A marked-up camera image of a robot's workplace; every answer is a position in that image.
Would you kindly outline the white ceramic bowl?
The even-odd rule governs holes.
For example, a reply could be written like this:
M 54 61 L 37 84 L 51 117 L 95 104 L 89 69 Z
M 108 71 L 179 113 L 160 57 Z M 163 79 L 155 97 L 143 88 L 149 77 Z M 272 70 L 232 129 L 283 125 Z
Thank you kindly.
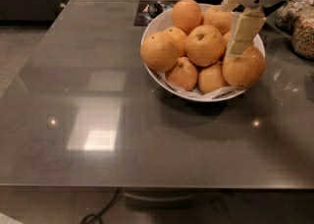
M 171 19 L 172 19 L 172 10 L 168 10 L 164 13 L 162 13 L 161 15 L 159 15 L 156 19 L 154 19 L 150 25 L 148 25 L 148 27 L 146 28 L 142 40 L 141 40 L 141 44 L 143 42 L 143 39 L 145 36 L 154 33 L 154 32 L 158 32 L 158 31 L 163 31 L 165 32 L 165 29 L 168 27 L 174 27 L 174 25 L 171 23 Z M 223 55 L 219 58 L 218 61 L 221 61 L 223 63 L 224 58 Z M 203 68 L 206 67 L 199 67 L 197 65 L 194 64 L 194 66 L 197 68 L 198 70 L 198 75 L 199 75 L 199 71 Z

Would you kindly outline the orange top back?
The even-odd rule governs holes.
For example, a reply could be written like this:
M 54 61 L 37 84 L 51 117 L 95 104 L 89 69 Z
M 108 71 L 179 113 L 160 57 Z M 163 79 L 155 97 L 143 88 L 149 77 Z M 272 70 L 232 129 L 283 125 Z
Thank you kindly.
M 202 11 L 194 0 L 181 0 L 172 10 L 172 22 L 177 28 L 189 34 L 202 21 Z

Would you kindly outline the large orange front right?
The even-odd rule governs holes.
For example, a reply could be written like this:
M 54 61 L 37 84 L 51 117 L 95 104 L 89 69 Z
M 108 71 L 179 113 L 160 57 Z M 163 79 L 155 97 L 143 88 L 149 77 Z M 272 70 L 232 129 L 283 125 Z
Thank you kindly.
M 223 61 L 223 76 L 235 88 L 249 88 L 262 77 L 266 62 L 261 51 L 249 45 L 239 56 L 226 56 Z

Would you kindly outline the black tray with items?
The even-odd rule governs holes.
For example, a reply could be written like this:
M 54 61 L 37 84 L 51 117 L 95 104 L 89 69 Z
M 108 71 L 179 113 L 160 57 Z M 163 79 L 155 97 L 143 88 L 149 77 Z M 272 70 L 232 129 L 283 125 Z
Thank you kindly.
M 136 27 L 147 27 L 158 15 L 174 7 L 176 0 L 140 0 L 133 24 Z

